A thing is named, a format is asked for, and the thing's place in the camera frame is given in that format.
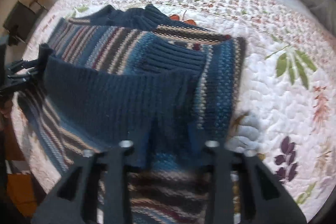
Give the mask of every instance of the person's hand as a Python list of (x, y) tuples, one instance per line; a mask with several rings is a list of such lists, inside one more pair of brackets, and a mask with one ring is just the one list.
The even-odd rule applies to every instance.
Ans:
[(9, 118), (12, 112), (12, 100), (8, 100), (5, 102), (4, 106), (0, 108), (0, 112), (5, 118)]

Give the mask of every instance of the floral quilt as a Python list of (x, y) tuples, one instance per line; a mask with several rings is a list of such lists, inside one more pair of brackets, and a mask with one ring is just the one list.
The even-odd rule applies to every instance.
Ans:
[[(182, 20), (246, 38), (236, 117), (252, 112), (262, 129), (259, 157), (309, 221), (336, 184), (336, 39), (320, 23), (275, 0), (59, 0), (35, 31), (24, 59), (37, 57), (60, 17), (80, 17), (104, 5), (153, 3)], [(31, 170), (49, 191), (60, 175), (43, 153), (14, 100), (15, 133)], [(235, 199), (239, 208), (239, 199)]]

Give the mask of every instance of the bed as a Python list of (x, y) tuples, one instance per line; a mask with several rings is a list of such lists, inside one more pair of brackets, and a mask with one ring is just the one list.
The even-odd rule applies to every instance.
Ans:
[[(154, 4), (179, 20), (245, 37), (248, 47), (235, 115), (255, 113), (258, 150), (300, 206), (307, 221), (336, 185), (336, 39), (301, 0), (59, 0), (33, 34), (23, 58), (37, 57), (61, 17), (82, 17), (107, 4), (117, 9)], [(41, 136), (13, 101), (18, 143), (48, 192), (60, 178)]]

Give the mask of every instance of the white quilted bedspread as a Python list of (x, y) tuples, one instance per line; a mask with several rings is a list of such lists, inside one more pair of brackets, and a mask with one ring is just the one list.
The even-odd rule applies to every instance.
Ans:
[[(166, 15), (242, 36), (247, 53), (235, 115), (256, 115), (258, 153), (310, 220), (336, 184), (336, 40), (323, 27), (275, 0), (59, 0), (37, 28), (24, 59), (37, 57), (60, 17), (84, 16), (106, 4), (117, 9), (153, 3)], [(14, 101), (19, 144), (46, 191), (59, 173)]]

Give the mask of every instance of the metal screw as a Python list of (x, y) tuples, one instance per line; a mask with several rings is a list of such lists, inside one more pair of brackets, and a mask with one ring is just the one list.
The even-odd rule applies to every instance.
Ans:
[(91, 149), (83, 150), (83, 157), (90, 158), (95, 154), (95, 152)]
[(214, 148), (219, 146), (219, 142), (217, 141), (206, 141), (205, 146), (209, 148)]
[(132, 141), (128, 141), (128, 140), (121, 141), (119, 143), (119, 146), (122, 147), (122, 148), (129, 148), (129, 147), (133, 146), (133, 142)]

